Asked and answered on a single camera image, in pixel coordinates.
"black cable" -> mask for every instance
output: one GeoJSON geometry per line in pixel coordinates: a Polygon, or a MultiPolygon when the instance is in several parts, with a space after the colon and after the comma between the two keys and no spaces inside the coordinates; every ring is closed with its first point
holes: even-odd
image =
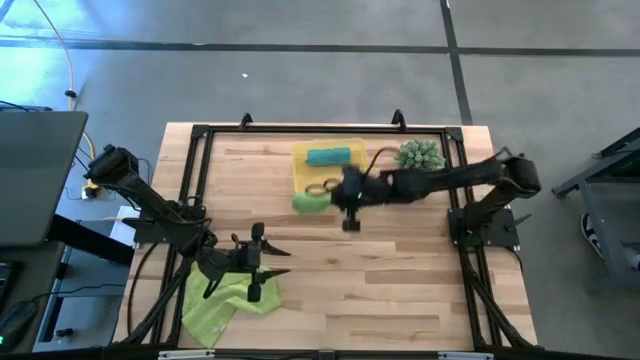
{"type": "Polygon", "coordinates": [[[142,259],[140,259],[140,264],[136,269],[136,273],[133,275],[133,281],[131,282],[131,289],[129,290],[129,300],[127,301],[127,335],[131,335],[131,328],[133,327],[133,320],[131,319],[131,303],[133,302],[133,293],[136,288],[136,284],[138,283],[138,278],[140,277],[140,272],[142,271],[142,267],[147,262],[149,255],[153,252],[153,249],[158,246],[159,243],[154,243],[151,245],[149,250],[147,250],[144,255],[142,255],[142,259]]]}
{"type": "Polygon", "coordinates": [[[38,109],[26,108],[26,107],[24,107],[24,106],[20,106],[20,105],[14,104],[14,103],[10,103],[10,102],[8,102],[8,101],[2,101],[2,100],[0,100],[0,103],[5,104],[5,105],[12,106],[12,107],[14,107],[14,108],[16,108],[16,109],[24,110],[24,111],[26,111],[26,112],[30,112],[30,111],[40,112],[40,110],[38,110],[38,109]]]}
{"type": "Polygon", "coordinates": [[[129,205],[131,205],[131,208],[133,209],[133,211],[137,211],[137,212],[142,211],[142,209],[140,209],[140,208],[137,208],[137,207],[136,207],[136,204],[134,204],[134,203],[133,203],[133,201],[131,201],[131,199],[126,198],[126,197],[124,197],[124,196],[123,196],[122,198],[123,198],[123,199],[125,199],[125,200],[127,200],[127,202],[129,203],[129,205]]]}
{"type": "Polygon", "coordinates": [[[105,286],[119,286],[119,287],[124,287],[124,285],[122,284],[101,284],[101,285],[97,285],[97,286],[83,286],[83,287],[79,287],[75,290],[71,290],[71,291],[53,291],[53,292],[48,292],[48,293],[44,293],[44,294],[40,294],[40,295],[36,295],[33,298],[31,298],[31,300],[29,300],[30,302],[34,302],[35,300],[37,300],[38,298],[41,298],[43,296],[51,296],[51,295],[58,295],[58,294],[73,294],[76,293],[80,290],[84,290],[84,289],[100,289],[102,287],[105,286]]]}
{"type": "Polygon", "coordinates": [[[515,251],[511,246],[507,246],[506,248],[510,253],[516,256],[516,259],[518,259],[518,264],[520,264],[520,272],[523,273],[524,267],[522,266],[522,258],[520,258],[520,254],[518,254],[518,252],[515,251]]]}
{"type": "Polygon", "coordinates": [[[153,171],[153,167],[151,167],[151,163],[149,160],[145,158],[138,158],[138,161],[142,161],[147,164],[147,184],[151,185],[151,172],[153,171]]]}
{"type": "Polygon", "coordinates": [[[69,196],[69,188],[68,188],[68,187],[66,187],[66,186],[64,187],[64,191],[65,191],[65,193],[67,194],[67,199],[69,199],[69,200],[74,200],[74,201],[75,201],[75,200],[82,200],[82,197],[79,197],[79,198],[72,198],[71,196],[69,196]]]}
{"type": "Polygon", "coordinates": [[[84,149],[82,149],[80,146],[78,146],[78,150],[80,150],[81,153],[85,154],[89,158],[89,160],[92,160],[91,155],[89,155],[89,153],[84,151],[84,149]]]}
{"type": "Polygon", "coordinates": [[[187,205],[189,205],[189,200],[193,200],[193,206],[195,206],[196,201],[200,200],[199,196],[187,196],[187,199],[185,200],[187,202],[187,205]]]}
{"type": "Polygon", "coordinates": [[[82,160],[80,160],[80,158],[78,157],[78,155],[75,156],[76,160],[80,163],[80,165],[82,165],[82,167],[86,170],[89,171],[89,168],[87,167],[87,165],[85,165],[82,160]]]}
{"type": "MultiPolygon", "coordinates": [[[[209,228],[209,226],[211,225],[211,222],[213,220],[211,218],[206,218],[204,219],[204,221],[202,222],[202,230],[200,231],[199,234],[195,235],[195,236],[199,236],[200,238],[203,238],[202,235],[204,235],[205,232],[207,232],[207,229],[209,228]]],[[[199,246],[204,246],[204,240],[202,243],[199,244],[199,246]]]]}
{"type": "Polygon", "coordinates": [[[369,173],[371,172],[371,169],[373,169],[373,165],[376,163],[376,160],[378,160],[378,156],[380,156],[380,154],[382,154],[385,151],[394,151],[394,152],[400,152],[399,149],[394,148],[394,147],[383,147],[380,148],[380,150],[378,150],[376,152],[375,155],[373,155],[373,159],[371,159],[371,163],[369,163],[369,167],[367,168],[367,171],[364,172],[364,177],[367,177],[367,175],[369,175],[369,173]]]}

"teal sponge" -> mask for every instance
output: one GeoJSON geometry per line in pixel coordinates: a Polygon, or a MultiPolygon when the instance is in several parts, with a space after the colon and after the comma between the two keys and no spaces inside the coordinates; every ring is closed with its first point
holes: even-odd
{"type": "Polygon", "coordinates": [[[351,149],[312,149],[307,152],[309,166],[347,165],[351,163],[351,149]]]}

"yellow cable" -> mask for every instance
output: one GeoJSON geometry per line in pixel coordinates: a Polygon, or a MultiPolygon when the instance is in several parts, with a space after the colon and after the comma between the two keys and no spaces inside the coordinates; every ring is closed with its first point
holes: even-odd
{"type": "Polygon", "coordinates": [[[82,136],[87,141],[87,144],[89,144],[89,155],[91,155],[91,160],[94,160],[96,158],[96,152],[93,148],[93,142],[91,141],[91,138],[86,132],[83,132],[82,136]]]}
{"type": "MultiPolygon", "coordinates": [[[[60,41],[60,45],[62,45],[62,49],[64,50],[64,54],[67,57],[67,65],[69,66],[69,90],[71,90],[72,92],[75,93],[75,81],[74,81],[74,76],[73,76],[73,63],[71,62],[71,56],[69,55],[69,49],[67,48],[67,44],[65,44],[64,39],[62,38],[62,35],[60,35],[60,32],[58,32],[58,29],[56,29],[55,25],[53,25],[53,21],[51,21],[51,19],[49,18],[49,15],[47,15],[47,12],[44,11],[44,9],[42,8],[42,6],[38,2],[38,0],[33,0],[33,2],[36,4],[38,9],[40,9],[40,12],[42,12],[42,15],[44,15],[44,18],[47,20],[47,22],[51,26],[51,29],[56,34],[56,37],[58,37],[58,40],[60,41]]],[[[69,111],[75,111],[75,105],[77,103],[71,98],[71,96],[67,96],[67,100],[68,100],[68,105],[69,105],[69,111]]],[[[95,160],[96,152],[95,152],[95,149],[93,147],[93,142],[91,141],[91,138],[89,137],[89,135],[87,134],[86,131],[82,132],[82,136],[84,137],[84,139],[86,140],[87,144],[89,145],[89,155],[91,155],[90,156],[91,160],[95,160]]],[[[87,180],[87,186],[94,187],[95,185],[93,185],[91,180],[87,180]]]]}

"laptop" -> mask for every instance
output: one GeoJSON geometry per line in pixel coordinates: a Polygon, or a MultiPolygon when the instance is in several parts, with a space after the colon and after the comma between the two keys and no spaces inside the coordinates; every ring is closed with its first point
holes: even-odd
{"type": "Polygon", "coordinates": [[[87,118],[0,112],[0,248],[44,242],[87,118]]]}

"white paper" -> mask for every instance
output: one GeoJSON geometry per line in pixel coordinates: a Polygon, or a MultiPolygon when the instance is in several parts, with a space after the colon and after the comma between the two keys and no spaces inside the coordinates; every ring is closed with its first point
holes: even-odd
{"type": "MultiPolygon", "coordinates": [[[[120,206],[120,210],[118,210],[119,219],[134,217],[140,217],[140,213],[133,210],[131,206],[120,206]]],[[[111,238],[117,240],[125,245],[136,247],[136,244],[133,242],[133,237],[136,234],[136,230],[128,225],[122,223],[122,221],[118,220],[113,224],[113,229],[111,229],[111,238]]]]}

